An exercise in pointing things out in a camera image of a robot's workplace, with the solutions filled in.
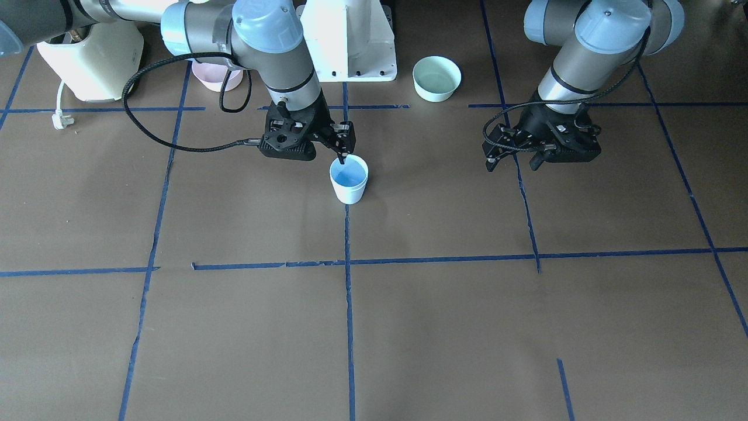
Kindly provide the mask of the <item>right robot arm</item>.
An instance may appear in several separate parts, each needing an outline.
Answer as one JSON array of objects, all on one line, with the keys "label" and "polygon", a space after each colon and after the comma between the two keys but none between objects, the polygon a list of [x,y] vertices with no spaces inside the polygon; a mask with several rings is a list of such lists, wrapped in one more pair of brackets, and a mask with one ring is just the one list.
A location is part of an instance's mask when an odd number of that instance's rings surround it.
[{"label": "right robot arm", "polygon": [[256,70],[269,91],[264,133],[213,147],[224,151],[255,146],[275,159],[310,161],[315,144],[328,147],[344,164],[355,148],[352,122],[335,123],[321,90],[301,19],[291,1],[3,1],[2,54],[66,32],[104,22],[152,22],[172,58],[147,65],[124,83],[124,112],[158,144],[133,115],[129,91],[152,70],[179,61],[221,64],[229,70]]}]

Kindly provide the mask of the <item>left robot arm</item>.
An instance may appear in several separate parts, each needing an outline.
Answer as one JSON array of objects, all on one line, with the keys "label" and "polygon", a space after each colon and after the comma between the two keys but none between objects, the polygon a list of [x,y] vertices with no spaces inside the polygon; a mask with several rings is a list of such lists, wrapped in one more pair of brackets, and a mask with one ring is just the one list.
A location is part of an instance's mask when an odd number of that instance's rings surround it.
[{"label": "left robot arm", "polygon": [[588,107],[618,67],[634,69],[681,35],[685,11],[679,1],[532,1],[524,16],[529,40],[559,51],[516,125],[500,123],[507,110],[483,128],[486,168],[519,152],[531,153],[531,168],[543,163],[587,163],[601,147]]}]

